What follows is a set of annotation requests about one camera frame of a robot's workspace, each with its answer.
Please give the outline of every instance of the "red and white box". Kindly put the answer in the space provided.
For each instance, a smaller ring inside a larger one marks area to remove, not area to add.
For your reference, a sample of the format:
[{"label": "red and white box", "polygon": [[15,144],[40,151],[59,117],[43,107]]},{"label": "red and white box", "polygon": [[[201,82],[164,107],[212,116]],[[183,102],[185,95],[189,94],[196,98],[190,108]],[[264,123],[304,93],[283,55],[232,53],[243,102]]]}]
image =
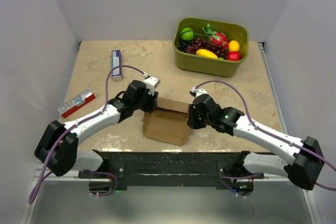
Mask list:
[{"label": "red and white box", "polygon": [[63,118],[67,118],[69,115],[73,114],[75,111],[79,110],[85,104],[91,102],[96,96],[91,91],[91,89],[86,89],[81,92],[78,96],[66,102],[57,110]]}]

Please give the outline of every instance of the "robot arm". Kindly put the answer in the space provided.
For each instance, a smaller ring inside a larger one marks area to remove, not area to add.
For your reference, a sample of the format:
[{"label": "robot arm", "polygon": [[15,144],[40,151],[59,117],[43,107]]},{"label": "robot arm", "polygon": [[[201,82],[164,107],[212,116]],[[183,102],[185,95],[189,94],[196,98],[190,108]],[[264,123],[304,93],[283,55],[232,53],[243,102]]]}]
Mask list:
[{"label": "robot arm", "polygon": [[271,136],[251,125],[242,111],[232,107],[222,109],[204,89],[192,89],[191,95],[195,97],[189,105],[188,125],[192,129],[209,125],[220,133],[244,138],[275,154],[242,152],[235,164],[227,167],[228,172],[235,174],[244,170],[247,174],[274,174],[288,177],[292,183],[303,189],[311,190],[314,187],[324,163],[292,144],[279,141],[276,136],[323,156],[316,139],[307,137],[303,140],[285,135],[253,120],[257,126],[270,132]]},{"label": "robot arm", "polygon": [[133,80],[126,91],[120,92],[98,110],[65,124],[58,121],[49,123],[35,150],[35,156],[44,163],[56,140],[71,128],[54,150],[48,168],[56,176],[62,176],[71,169],[97,170],[103,162],[102,157],[93,151],[77,151],[78,145],[103,128],[131,117],[135,110],[152,113],[158,98],[155,88],[159,84],[160,79],[154,76],[144,81]]}]

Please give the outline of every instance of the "white wall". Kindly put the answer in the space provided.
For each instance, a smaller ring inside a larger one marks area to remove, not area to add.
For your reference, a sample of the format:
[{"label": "white wall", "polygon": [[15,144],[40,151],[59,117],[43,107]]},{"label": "white wall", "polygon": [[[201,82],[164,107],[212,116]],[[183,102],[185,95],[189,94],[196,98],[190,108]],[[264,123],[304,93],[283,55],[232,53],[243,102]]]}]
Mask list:
[{"label": "white wall", "polygon": [[[266,54],[289,133],[318,139],[336,164],[336,2],[291,0],[266,42]],[[336,187],[328,167],[319,182]],[[336,193],[314,195],[324,224],[335,223]]]},{"label": "white wall", "polygon": [[0,0],[0,223],[18,223],[76,41],[56,0]]},{"label": "white wall", "polygon": [[80,39],[173,39],[187,16],[239,23],[265,41],[289,0],[57,0]]}]

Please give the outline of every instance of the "purple box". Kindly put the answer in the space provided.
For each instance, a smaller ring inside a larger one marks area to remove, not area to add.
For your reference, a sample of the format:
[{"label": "purple box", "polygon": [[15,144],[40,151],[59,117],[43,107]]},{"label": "purple box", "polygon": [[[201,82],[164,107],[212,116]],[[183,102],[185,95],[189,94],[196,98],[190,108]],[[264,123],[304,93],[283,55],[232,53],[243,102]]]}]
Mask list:
[{"label": "purple box", "polygon": [[[121,52],[120,50],[114,50],[112,51],[112,68],[120,65],[121,65]],[[122,80],[121,68],[117,68],[112,72],[112,79],[114,81]]]}]

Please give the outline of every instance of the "wooden table surface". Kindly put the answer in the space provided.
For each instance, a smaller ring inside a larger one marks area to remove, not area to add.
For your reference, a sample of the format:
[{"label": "wooden table surface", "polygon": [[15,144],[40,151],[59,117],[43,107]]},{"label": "wooden table surface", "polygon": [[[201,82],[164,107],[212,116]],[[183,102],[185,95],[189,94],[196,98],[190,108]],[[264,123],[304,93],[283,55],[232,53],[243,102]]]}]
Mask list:
[{"label": "wooden table surface", "polygon": [[[258,44],[249,42],[248,58],[231,78],[219,78],[208,74],[180,70],[174,62],[174,50],[170,40],[109,40],[82,41],[73,69],[65,101],[69,101],[86,88],[91,88],[96,99],[88,103],[61,122],[82,117],[104,104],[104,85],[111,69],[111,51],[120,49],[122,63],[140,68],[148,74],[158,76],[161,84],[157,88],[159,96],[191,103],[189,91],[206,80],[221,79],[234,85],[245,97],[252,117],[275,130],[280,130],[280,122],[274,98],[267,79],[263,59]],[[132,69],[123,69],[121,81],[109,81],[109,97],[125,90],[134,80],[143,77]],[[209,83],[203,88],[222,107],[232,106],[244,111],[239,96],[229,87],[220,83]],[[159,142],[143,136],[143,112],[136,111],[131,118],[120,124],[105,128],[81,145],[82,150],[134,151],[134,152],[240,152],[265,151],[247,140],[217,133],[214,129],[194,130],[189,141],[183,146]]]}]

